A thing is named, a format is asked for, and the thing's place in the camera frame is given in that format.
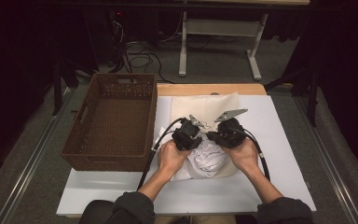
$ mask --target person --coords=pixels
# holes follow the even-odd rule
[[[305,203],[284,197],[263,175],[258,166],[257,150],[250,139],[245,138],[238,147],[223,150],[249,178],[262,201],[257,207],[258,223],[313,223],[312,212]],[[137,191],[125,192],[117,198],[106,223],[153,224],[156,218],[153,201],[189,154],[189,150],[179,151],[173,140],[163,144],[158,153],[159,168]]]

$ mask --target woven plastic texture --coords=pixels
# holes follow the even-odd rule
[[[95,74],[62,157],[77,171],[142,172],[156,107],[155,75]]]

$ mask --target forearm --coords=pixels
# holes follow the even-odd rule
[[[158,169],[138,191],[153,202],[171,177],[172,175],[169,172]]]
[[[249,178],[258,196],[263,203],[272,203],[283,195],[269,182],[269,180],[261,173],[258,167],[241,168],[242,172]]]

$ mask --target gray carpet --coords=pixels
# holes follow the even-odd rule
[[[185,78],[177,76],[178,46],[161,45],[158,49],[146,48],[158,55],[162,64],[163,76],[176,83],[252,83],[254,81],[250,74],[249,64],[244,58],[243,47],[251,43],[251,39],[244,38],[233,43],[212,43],[204,49],[190,49],[188,51],[187,77]],[[190,45],[197,47],[202,46],[202,43],[194,42]],[[263,77],[261,83],[269,83],[281,76],[295,45],[296,41],[280,43],[277,39],[261,42],[256,54]],[[106,69],[106,66],[102,64],[101,70]],[[143,73],[144,69],[134,69],[133,72]],[[153,61],[147,67],[146,73],[156,74],[157,72],[158,63]],[[60,157],[60,152],[72,125],[75,115],[73,110],[78,109],[87,87],[88,83],[82,81],[79,87],[73,90],[72,99],[62,111],[62,116],[46,145],[46,152],[9,223],[78,222],[76,218],[59,217],[55,213],[70,171],[70,166]],[[289,90],[290,87],[278,87],[268,94],[272,95],[304,179],[310,183],[310,193],[318,210],[314,213],[314,221],[321,224],[350,223],[326,174],[307,122],[302,117]],[[48,125],[53,111],[52,94],[53,91],[50,90],[46,95],[45,103],[26,123],[20,139],[0,170],[0,210],[16,185],[16,181],[44,128]],[[342,174],[343,180],[358,206],[358,162],[351,155],[322,95],[319,96],[319,102],[317,131],[321,133],[337,169]]]

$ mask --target white tabletop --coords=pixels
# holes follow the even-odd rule
[[[155,138],[161,126],[166,128],[169,125],[171,100],[171,96],[158,98]],[[237,119],[259,142],[266,157],[272,184],[284,196],[300,199],[312,211],[316,211],[271,98],[261,95],[241,95],[240,108],[249,109],[248,112],[237,116]],[[156,158],[151,164],[147,178],[158,167]],[[123,192],[135,191],[141,175],[136,172],[72,170],[57,214],[80,215],[93,200],[113,202]],[[261,204],[261,201],[246,176],[237,172],[219,179],[170,182],[162,189],[154,204],[158,215],[239,214],[256,212],[257,205]]]

